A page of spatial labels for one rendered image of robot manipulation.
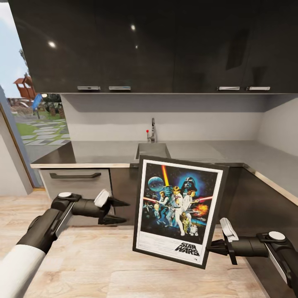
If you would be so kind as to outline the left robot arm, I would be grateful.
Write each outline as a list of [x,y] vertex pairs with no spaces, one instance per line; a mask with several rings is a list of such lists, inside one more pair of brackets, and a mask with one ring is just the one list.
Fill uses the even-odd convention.
[[98,218],[98,225],[127,222],[108,212],[111,206],[129,207],[130,204],[109,195],[105,189],[95,200],[70,192],[58,194],[50,209],[32,221],[27,233],[0,261],[0,298],[24,298],[53,241],[58,239],[72,215]]

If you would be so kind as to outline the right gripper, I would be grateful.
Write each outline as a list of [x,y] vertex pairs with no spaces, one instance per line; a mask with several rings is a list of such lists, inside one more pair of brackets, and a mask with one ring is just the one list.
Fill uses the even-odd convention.
[[254,257],[254,251],[250,240],[246,236],[239,236],[239,240],[228,241],[227,236],[223,232],[224,239],[212,241],[211,246],[205,247],[209,252],[225,255],[229,254],[233,265],[237,265],[236,256]]

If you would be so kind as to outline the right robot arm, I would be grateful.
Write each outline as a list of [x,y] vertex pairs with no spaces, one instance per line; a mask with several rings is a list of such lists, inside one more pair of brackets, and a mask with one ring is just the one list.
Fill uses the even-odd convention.
[[212,241],[205,247],[209,252],[229,254],[233,265],[239,257],[270,257],[289,288],[298,298],[298,252],[286,236],[277,231],[258,233],[256,237],[237,236],[227,218],[220,220],[224,239]]

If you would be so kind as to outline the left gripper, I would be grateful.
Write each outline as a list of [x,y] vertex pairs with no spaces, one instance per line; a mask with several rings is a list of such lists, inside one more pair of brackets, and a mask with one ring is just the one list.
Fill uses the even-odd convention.
[[94,199],[88,199],[84,207],[84,216],[98,218],[98,225],[113,225],[127,222],[127,219],[113,216],[108,212],[113,207],[129,207],[128,202],[124,202],[115,198],[108,197],[107,202],[102,207],[98,207],[94,203]]

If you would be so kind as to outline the poster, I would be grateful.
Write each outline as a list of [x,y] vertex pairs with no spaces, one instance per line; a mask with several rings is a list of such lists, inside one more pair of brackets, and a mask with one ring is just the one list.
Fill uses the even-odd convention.
[[205,269],[228,171],[141,154],[132,250]]

